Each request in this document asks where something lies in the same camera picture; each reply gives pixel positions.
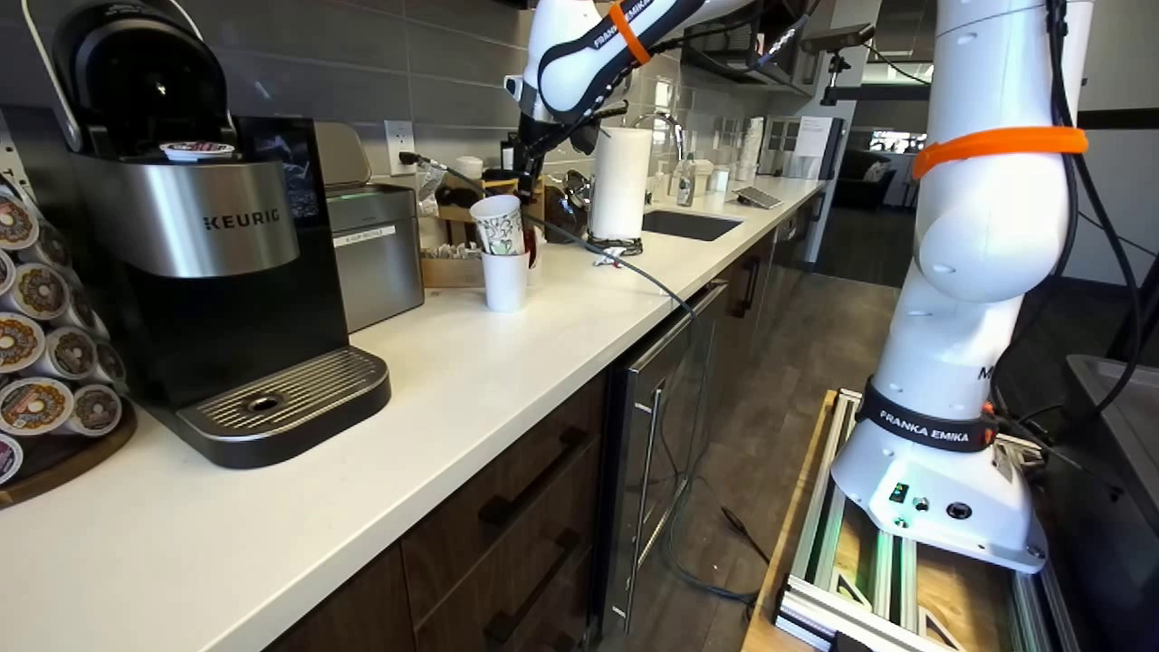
keurig coffee maker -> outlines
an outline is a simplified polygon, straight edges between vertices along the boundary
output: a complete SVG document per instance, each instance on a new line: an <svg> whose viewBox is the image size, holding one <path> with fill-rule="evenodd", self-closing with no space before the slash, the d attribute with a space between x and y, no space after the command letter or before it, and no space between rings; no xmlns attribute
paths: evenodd
<svg viewBox="0 0 1159 652"><path fill-rule="evenodd" d="M348 349L311 122L233 115L176 0L83 9L50 47L28 5L26 23L57 121L8 127L132 399L222 468L286 459L377 415L388 365Z"/></svg>

backsplash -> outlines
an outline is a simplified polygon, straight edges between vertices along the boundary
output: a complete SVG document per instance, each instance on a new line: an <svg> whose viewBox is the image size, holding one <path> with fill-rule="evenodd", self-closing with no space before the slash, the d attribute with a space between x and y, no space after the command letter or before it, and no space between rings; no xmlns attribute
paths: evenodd
<svg viewBox="0 0 1159 652"><path fill-rule="evenodd" d="M50 41L57 14L78 5L36 0L42 38ZM501 0L185 0L185 9L228 73L234 111L301 111L356 122L360 138L379 133L379 121L412 121L417 148L437 159L462 154L496 159L496 142L519 122L501 81L526 67L533 11ZM50 102L19 0L0 0L0 62L2 104ZM645 81L677 68L677 56L665 56ZM697 82L692 111L752 115L769 104L769 95L729 95L721 82ZM551 171L560 168L585 159L560 148Z"/></svg>

coffee maker drip tray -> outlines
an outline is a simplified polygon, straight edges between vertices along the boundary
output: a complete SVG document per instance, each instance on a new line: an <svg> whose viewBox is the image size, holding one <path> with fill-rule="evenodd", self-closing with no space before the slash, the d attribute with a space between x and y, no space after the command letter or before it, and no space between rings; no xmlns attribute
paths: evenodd
<svg viewBox="0 0 1159 652"><path fill-rule="evenodd" d="M364 421L388 399L388 364L336 349L159 421L222 468L264 468Z"/></svg>

floor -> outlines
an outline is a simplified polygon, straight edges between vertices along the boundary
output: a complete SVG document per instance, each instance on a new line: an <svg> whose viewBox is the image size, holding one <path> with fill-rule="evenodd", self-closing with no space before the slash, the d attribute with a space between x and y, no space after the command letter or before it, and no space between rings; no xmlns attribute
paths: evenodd
<svg viewBox="0 0 1159 652"><path fill-rule="evenodd" d="M827 388L863 388L881 354L898 287L905 280L913 215L836 212L814 272L783 272L790 313L752 359L736 410L692 481L647 574L651 602L636 611L631 649L736 652L746 602L759 587L791 468ZM997 369L997 388L1018 415L1037 415L1041 431L1074 410L1063 354L1101 354L1121 323L1121 296L1051 280L1028 293L1015 346Z"/></svg>

white countertop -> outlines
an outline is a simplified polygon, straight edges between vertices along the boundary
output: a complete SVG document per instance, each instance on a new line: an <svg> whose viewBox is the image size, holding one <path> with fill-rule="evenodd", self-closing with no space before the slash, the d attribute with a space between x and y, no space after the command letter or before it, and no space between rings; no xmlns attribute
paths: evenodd
<svg viewBox="0 0 1159 652"><path fill-rule="evenodd" d="M759 183L770 212L718 243L645 232L632 259L689 296L819 184ZM90 475L0 510L0 649L260 649L600 375L672 306L627 270L544 248L520 313L475 289L351 336L392 365L392 402L260 470L222 470L144 410Z"/></svg>

